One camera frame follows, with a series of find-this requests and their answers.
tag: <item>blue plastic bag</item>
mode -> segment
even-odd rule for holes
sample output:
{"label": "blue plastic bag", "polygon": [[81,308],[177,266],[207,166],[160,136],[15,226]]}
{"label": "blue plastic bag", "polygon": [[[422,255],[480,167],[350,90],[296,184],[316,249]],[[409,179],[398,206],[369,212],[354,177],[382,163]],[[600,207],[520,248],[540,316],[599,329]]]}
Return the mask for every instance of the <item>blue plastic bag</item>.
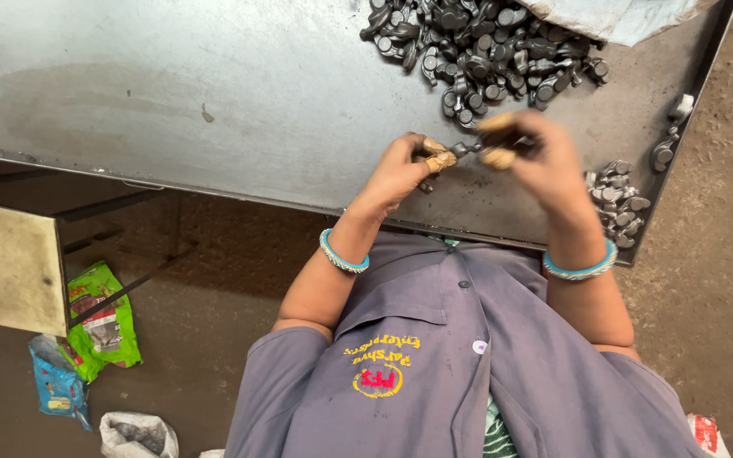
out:
{"label": "blue plastic bag", "polygon": [[38,410],[48,415],[75,418],[84,430],[92,431],[87,406],[88,387],[61,355],[56,339],[46,335],[35,337],[30,341],[30,354],[38,389]]}

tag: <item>steel table surface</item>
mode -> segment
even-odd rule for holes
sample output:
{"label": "steel table surface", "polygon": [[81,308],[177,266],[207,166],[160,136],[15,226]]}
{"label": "steel table surface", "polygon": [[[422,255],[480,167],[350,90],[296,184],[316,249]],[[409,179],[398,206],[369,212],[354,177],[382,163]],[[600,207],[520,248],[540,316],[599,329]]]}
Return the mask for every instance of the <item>steel table surface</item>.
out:
{"label": "steel table surface", "polygon": [[[613,81],[585,78],[549,102],[583,168],[634,161],[634,183],[650,186],[647,155],[720,4],[634,48],[593,51]],[[340,212],[406,130],[472,139],[442,114],[443,82],[429,87],[419,65],[405,74],[359,39],[371,11],[367,0],[0,0],[0,159]],[[486,117],[524,106],[509,98]],[[467,157],[433,186],[392,216],[546,243],[545,215],[509,174]]]}

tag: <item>woman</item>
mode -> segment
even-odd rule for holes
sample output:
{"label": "woman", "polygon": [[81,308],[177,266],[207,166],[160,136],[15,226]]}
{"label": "woman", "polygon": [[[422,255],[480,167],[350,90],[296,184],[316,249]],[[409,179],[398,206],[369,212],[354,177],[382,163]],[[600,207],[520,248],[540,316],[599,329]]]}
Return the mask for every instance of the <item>woman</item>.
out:
{"label": "woman", "polygon": [[227,456],[702,455],[638,361],[570,136],[513,119],[536,142],[511,170],[548,216],[552,275],[491,245],[379,233],[429,174],[411,161],[423,135],[394,140],[251,347]]}

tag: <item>turquoise bangle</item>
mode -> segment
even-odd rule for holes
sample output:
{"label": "turquoise bangle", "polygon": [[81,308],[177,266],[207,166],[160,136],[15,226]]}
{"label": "turquoise bangle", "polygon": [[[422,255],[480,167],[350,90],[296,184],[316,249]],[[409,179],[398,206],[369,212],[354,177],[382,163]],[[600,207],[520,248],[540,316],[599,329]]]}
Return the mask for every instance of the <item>turquoise bangle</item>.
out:
{"label": "turquoise bangle", "polygon": [[344,259],[341,259],[335,251],[332,251],[332,248],[330,248],[330,242],[327,241],[327,235],[330,234],[330,231],[332,231],[332,229],[325,229],[321,232],[321,235],[319,235],[319,245],[321,245],[321,250],[324,254],[327,255],[327,259],[329,259],[330,262],[335,264],[339,269],[347,272],[360,274],[365,271],[367,267],[369,267],[369,255],[366,255],[364,262],[358,265],[347,263]]}
{"label": "turquoise bangle", "polygon": [[616,244],[609,239],[604,239],[604,241],[607,245],[607,255],[604,256],[604,261],[593,265],[589,269],[585,269],[583,271],[562,270],[559,267],[553,265],[553,261],[551,261],[551,255],[549,255],[547,252],[545,252],[545,256],[542,260],[542,265],[545,266],[545,270],[547,271],[547,273],[561,279],[579,280],[601,275],[610,270],[610,268],[616,262],[616,258],[618,257],[618,248],[616,247]]}

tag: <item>brown floor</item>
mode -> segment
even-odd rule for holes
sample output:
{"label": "brown floor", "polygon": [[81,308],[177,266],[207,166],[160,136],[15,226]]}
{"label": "brown floor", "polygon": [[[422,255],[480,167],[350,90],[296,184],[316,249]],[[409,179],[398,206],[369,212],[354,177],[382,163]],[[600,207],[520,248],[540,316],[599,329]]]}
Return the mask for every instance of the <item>brown floor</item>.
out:
{"label": "brown floor", "polygon": [[[618,279],[644,361],[675,387],[686,411],[717,418],[733,454],[733,26],[692,122],[638,265]],[[90,199],[126,192],[119,182],[63,175],[17,183],[6,197],[37,209],[46,200],[36,193],[73,182],[89,183]],[[66,204],[59,203],[66,195],[52,197]],[[127,227],[124,241],[162,246],[163,203],[106,220]],[[146,363],[106,368],[90,392],[90,416],[97,428],[106,411],[158,414],[177,431],[180,456],[194,458],[224,447],[247,348],[269,328],[326,222],[206,195],[186,195],[184,209],[183,231],[202,248],[132,293]],[[88,249],[68,268],[101,258],[125,283],[153,266]],[[37,411],[32,335],[0,328],[0,456],[100,456],[96,433]]]}

